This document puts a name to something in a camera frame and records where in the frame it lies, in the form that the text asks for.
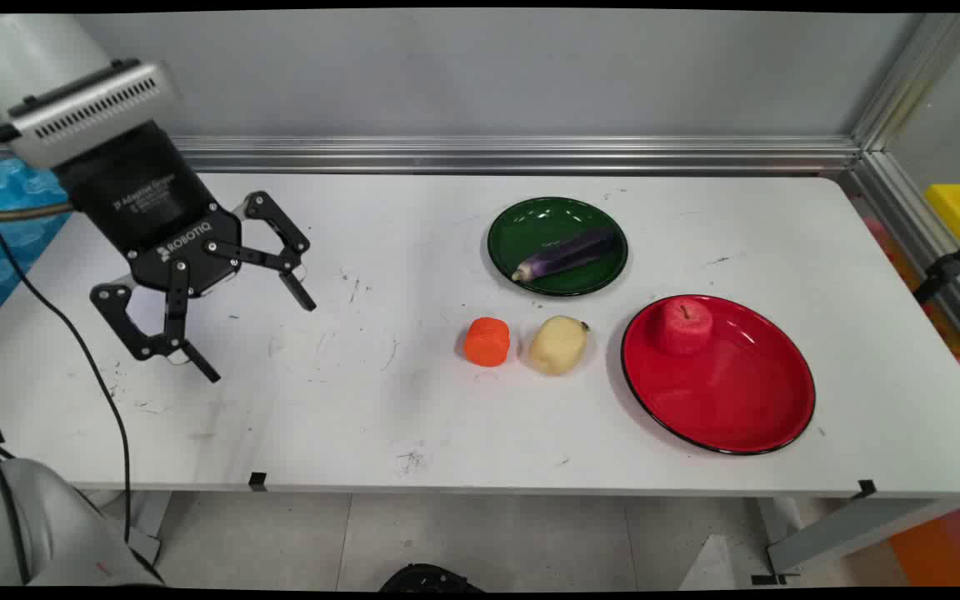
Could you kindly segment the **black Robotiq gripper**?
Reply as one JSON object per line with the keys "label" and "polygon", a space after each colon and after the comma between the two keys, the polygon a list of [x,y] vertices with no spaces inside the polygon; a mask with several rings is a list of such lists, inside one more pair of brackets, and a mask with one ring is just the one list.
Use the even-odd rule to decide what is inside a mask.
{"label": "black Robotiq gripper", "polygon": [[[266,224],[282,250],[271,254],[239,246],[232,258],[277,271],[297,303],[306,312],[316,310],[316,301],[294,273],[310,248],[301,229],[267,192],[248,194],[232,213],[223,208],[155,122],[88,149],[58,164],[53,173],[73,209],[87,216],[128,263],[131,277],[95,286],[90,299],[138,361],[182,351],[210,383],[220,380],[184,330],[191,294],[202,295],[239,270],[229,259],[211,255],[207,246],[239,246],[241,221]],[[144,333],[128,314],[138,284],[164,292],[163,328],[156,335]]]}

